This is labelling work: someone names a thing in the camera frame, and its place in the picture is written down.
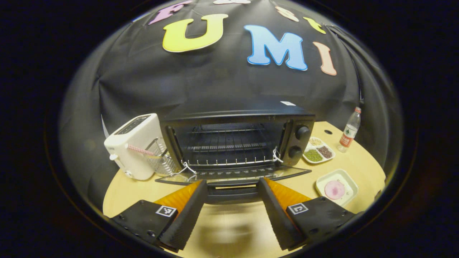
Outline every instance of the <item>yellow letter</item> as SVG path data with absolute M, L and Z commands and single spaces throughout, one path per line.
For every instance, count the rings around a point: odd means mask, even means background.
M 162 40 L 162 47 L 169 52 L 185 52 L 212 45 L 223 36 L 223 19 L 227 17 L 226 14 L 211 14 L 201 17 L 202 20 L 207 20 L 207 31 L 206 34 L 194 39 L 185 37 L 186 27 L 193 22 L 193 19 L 173 22 L 164 27 L 166 33 Z
M 315 20 L 311 19 L 311 18 L 306 18 L 306 17 L 303 17 L 305 20 L 307 20 L 309 22 L 309 24 L 311 25 L 311 27 L 313 27 L 315 30 L 317 30 L 318 32 L 322 33 L 322 34 L 326 34 L 324 30 L 321 29 L 321 25 L 318 24 L 317 22 L 315 22 Z

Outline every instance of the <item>pink food slice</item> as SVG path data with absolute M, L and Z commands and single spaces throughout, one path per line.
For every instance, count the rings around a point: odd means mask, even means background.
M 330 181 L 325 185 L 325 194 L 332 200 L 341 198 L 345 192 L 344 185 L 336 180 Z

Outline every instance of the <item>oven door handle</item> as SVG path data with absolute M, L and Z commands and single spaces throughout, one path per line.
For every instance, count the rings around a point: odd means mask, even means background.
M 258 180 L 253 180 L 250 185 L 255 185 Z M 239 186 L 223 189 L 216 189 L 215 185 L 207 185 L 207 204 L 235 204 L 259 202 L 258 188 L 255 186 Z

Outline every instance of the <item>blue letter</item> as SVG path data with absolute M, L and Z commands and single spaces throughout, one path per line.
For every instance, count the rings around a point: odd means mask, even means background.
M 265 47 L 277 65 L 281 65 L 288 52 L 286 65 L 293 69 L 306 71 L 308 66 L 303 59 L 301 42 L 303 39 L 293 33 L 285 33 L 280 41 L 265 27 L 246 25 L 244 28 L 252 34 L 252 55 L 247 58 L 251 64 L 268 65 L 271 62 L 266 56 Z

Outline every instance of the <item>round table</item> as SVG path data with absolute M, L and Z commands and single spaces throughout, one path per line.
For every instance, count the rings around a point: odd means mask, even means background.
M 341 135 L 342 131 L 330 123 L 316 122 L 312 136 L 325 142 L 336 156 L 320 164 L 309 164 L 302 158 L 295 167 L 311 169 L 312 172 L 277 182 L 310 198 L 317 198 L 319 194 L 315 189 L 316 180 L 336 169 L 343 169 L 358 186 L 358 194 L 344 208 L 358 213 L 366 210 L 384 188 L 386 175 L 379 163 L 356 141 L 346 153 L 339 152 L 336 147 Z M 126 177 L 119 170 L 105 194 L 104 215 L 112 218 L 141 199 L 154 202 L 183 188 L 181 185 L 155 182 L 157 178 L 159 176 L 154 175 L 148 180 L 138 181 Z M 280 257 L 294 251 L 281 250 L 265 206 L 259 201 L 226 205 L 204 204 L 185 249 L 180 250 L 177 255 L 186 258 L 264 258 Z

